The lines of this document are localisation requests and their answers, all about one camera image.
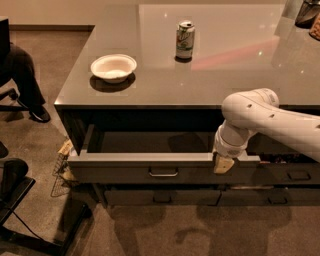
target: wall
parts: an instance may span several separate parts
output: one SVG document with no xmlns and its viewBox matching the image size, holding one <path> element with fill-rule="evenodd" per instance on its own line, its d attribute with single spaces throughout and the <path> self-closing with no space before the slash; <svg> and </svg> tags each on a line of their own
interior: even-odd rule
<svg viewBox="0 0 320 256">
<path fill-rule="evenodd" d="M 0 0 L 0 16 L 10 24 L 21 25 L 94 25 L 107 4 L 278 4 L 286 0 Z"/>
</svg>

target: wire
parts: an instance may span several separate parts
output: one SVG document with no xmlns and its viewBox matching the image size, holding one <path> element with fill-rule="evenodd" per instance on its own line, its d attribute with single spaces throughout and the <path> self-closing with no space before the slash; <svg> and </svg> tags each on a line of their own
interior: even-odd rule
<svg viewBox="0 0 320 256">
<path fill-rule="evenodd" d="M 5 201 L 1 200 L 1 199 L 0 199 L 0 202 L 3 202 L 5 205 L 7 205 L 7 203 L 6 203 Z M 36 233 L 34 233 L 34 232 L 31 230 L 31 228 L 29 228 L 29 226 L 18 216 L 18 214 L 16 214 L 16 213 L 14 212 L 13 209 L 11 209 L 10 207 L 4 207 L 4 208 L 2 208 L 2 209 L 7 209 L 7 210 L 9 210 L 9 211 L 10 211 L 11 213 L 13 213 L 14 216 L 16 216 L 16 218 L 31 232 L 31 234 L 33 234 L 35 237 L 39 238 L 40 240 L 45 241 L 42 237 L 40 237 L 40 236 L 38 236 Z"/>
</svg>

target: chair wheel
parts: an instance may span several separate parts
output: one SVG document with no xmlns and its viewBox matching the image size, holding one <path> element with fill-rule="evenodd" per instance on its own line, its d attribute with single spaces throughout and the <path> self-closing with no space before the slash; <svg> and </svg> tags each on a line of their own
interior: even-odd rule
<svg viewBox="0 0 320 256">
<path fill-rule="evenodd" d="M 16 100 L 16 99 L 18 98 L 18 96 L 19 96 L 19 95 L 16 93 L 15 90 L 9 92 L 9 97 L 10 97 L 12 100 Z"/>
</svg>

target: baseboard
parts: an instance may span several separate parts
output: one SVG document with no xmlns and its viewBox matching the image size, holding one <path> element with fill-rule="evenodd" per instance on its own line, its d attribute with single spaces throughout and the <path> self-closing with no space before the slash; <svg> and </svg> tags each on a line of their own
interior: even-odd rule
<svg viewBox="0 0 320 256">
<path fill-rule="evenodd" d="M 11 31 L 88 31 L 91 32 L 94 25 L 28 25 L 9 24 Z"/>
</svg>

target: person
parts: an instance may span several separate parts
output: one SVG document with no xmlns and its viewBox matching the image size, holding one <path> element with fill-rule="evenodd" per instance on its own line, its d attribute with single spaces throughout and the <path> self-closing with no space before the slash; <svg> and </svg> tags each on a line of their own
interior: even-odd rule
<svg viewBox="0 0 320 256">
<path fill-rule="evenodd" d="M 11 79 L 19 90 L 17 102 L 27 108 L 33 120 L 46 123 L 50 115 L 43 107 L 43 98 L 35 78 L 32 57 L 23 49 L 10 43 L 10 51 L 0 57 L 0 87 Z"/>
</svg>

